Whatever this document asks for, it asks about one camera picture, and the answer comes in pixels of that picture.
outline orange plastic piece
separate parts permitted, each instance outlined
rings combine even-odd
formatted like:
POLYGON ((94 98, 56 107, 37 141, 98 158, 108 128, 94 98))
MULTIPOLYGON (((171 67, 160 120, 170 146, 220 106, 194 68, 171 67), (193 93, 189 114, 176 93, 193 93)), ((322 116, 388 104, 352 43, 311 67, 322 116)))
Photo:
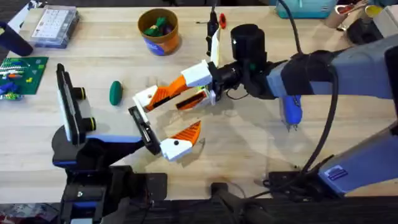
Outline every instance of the orange plastic piece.
POLYGON ((176 134, 171 137, 172 139, 186 140, 192 143, 192 146, 195 145, 199 138, 200 134, 200 125, 201 122, 198 121, 195 124, 191 125, 189 128, 183 130, 182 132, 176 134))
POLYGON ((201 92, 201 93, 198 93, 196 95, 193 95, 189 99, 186 99, 186 100, 184 100, 182 102, 177 103, 176 104, 177 109, 178 110, 187 110, 187 109, 193 108, 195 105, 200 103, 204 98, 206 98, 206 94, 204 92, 201 92), (185 103, 186 101, 188 101, 189 103, 187 103, 187 104, 185 104, 183 106, 179 106, 180 104, 185 103))
POLYGON ((187 87, 187 84, 185 83, 184 76, 181 75, 169 85, 167 91, 169 91, 170 96, 175 96, 187 89, 189 89, 189 87, 187 87))
POLYGON ((153 110, 157 106, 171 100, 173 97, 189 89, 185 83, 184 76, 179 76, 169 86, 160 86, 157 88, 156 93, 152 96, 149 105, 146 106, 148 111, 153 110))

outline blue cup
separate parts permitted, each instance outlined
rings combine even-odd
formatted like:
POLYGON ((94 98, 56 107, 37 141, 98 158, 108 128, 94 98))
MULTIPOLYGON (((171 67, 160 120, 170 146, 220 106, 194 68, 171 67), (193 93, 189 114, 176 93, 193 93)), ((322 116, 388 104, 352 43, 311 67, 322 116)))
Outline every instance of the blue cup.
POLYGON ((0 45, 19 56, 28 56, 33 52, 32 46, 5 22, 0 22, 0 27, 4 29, 0 34, 0 45))

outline green toy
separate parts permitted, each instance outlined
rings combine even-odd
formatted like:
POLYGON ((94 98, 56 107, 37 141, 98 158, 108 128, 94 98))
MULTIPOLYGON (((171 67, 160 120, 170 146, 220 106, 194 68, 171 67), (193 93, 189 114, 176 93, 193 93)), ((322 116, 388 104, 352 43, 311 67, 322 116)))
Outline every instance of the green toy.
POLYGON ((109 101, 113 106, 116 106, 122 100, 123 88, 119 81, 114 81, 109 91, 109 101))
POLYGON ((159 17, 156 20, 156 24, 146 29, 144 31, 144 34, 150 37, 161 37, 163 36, 163 32, 161 30, 165 25, 166 25, 166 17, 159 17))

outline green circuit board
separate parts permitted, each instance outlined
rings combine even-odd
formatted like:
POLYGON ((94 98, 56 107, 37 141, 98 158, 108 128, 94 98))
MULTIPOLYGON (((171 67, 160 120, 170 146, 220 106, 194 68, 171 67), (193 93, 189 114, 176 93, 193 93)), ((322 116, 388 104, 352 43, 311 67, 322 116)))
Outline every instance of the green circuit board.
POLYGON ((14 82, 18 94, 34 95, 39 88, 48 57, 6 58, 0 65, 0 85, 14 82), (21 78, 8 78, 4 72, 15 71, 21 78))

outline teal box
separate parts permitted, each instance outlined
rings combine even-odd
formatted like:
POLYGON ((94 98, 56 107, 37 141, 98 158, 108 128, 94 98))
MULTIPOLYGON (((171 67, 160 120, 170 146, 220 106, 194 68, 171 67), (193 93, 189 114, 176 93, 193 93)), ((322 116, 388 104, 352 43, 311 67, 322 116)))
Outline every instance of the teal box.
MULTIPOLYGON (((292 12, 293 18, 324 19, 336 6, 337 0, 284 0, 292 12)), ((279 17, 289 18, 283 5, 277 2, 276 10, 279 17)))

